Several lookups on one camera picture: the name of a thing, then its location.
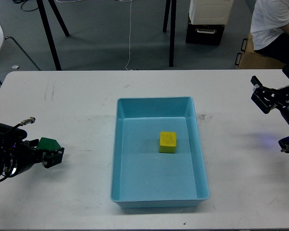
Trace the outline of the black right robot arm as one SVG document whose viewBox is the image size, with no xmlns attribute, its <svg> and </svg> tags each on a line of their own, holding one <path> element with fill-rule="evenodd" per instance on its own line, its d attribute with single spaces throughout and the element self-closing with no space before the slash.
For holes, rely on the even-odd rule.
<svg viewBox="0 0 289 231">
<path fill-rule="evenodd" d="M 282 72 L 289 79 L 289 66 L 283 67 Z M 280 111 L 282 117 L 289 125 L 289 86 L 280 89 L 272 89 L 263 86 L 256 76 L 252 76 L 251 83 L 254 86 L 252 101 L 265 114 L 268 114 L 272 109 Z M 289 136 L 278 141 L 281 152 L 289 154 Z"/>
</svg>

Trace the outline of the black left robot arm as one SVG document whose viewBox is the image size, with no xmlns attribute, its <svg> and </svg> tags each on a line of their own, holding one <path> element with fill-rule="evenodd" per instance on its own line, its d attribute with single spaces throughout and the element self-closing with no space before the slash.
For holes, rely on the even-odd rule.
<svg viewBox="0 0 289 231">
<path fill-rule="evenodd" d="M 50 138 L 26 140 L 27 132 L 20 127 L 35 122 L 29 117 L 15 126 L 0 123 L 0 182 L 41 163 L 45 168 L 60 164 L 64 147 Z"/>
</svg>

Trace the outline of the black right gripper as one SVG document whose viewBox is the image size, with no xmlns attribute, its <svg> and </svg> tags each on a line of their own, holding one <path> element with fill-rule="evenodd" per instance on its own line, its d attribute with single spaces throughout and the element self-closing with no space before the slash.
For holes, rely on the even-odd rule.
<svg viewBox="0 0 289 231">
<path fill-rule="evenodd" d="M 282 72 L 289 79 L 289 66 L 282 68 Z M 289 86 L 272 89 L 264 87 L 256 76 L 251 77 L 251 83 L 254 86 L 252 101 L 265 114 L 268 114 L 273 109 L 278 109 L 289 125 Z"/>
</svg>

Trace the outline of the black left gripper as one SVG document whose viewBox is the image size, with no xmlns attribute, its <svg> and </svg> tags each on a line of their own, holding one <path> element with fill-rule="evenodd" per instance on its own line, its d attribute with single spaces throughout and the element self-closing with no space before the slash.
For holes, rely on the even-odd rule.
<svg viewBox="0 0 289 231">
<path fill-rule="evenodd" d="M 58 150 L 40 151 L 36 148 L 38 143 L 39 139 L 26 140 L 23 141 L 23 144 L 15 144 L 10 148 L 5 159 L 4 175 L 16 176 L 40 162 L 45 168 L 51 168 L 62 162 L 64 147 Z"/>
</svg>

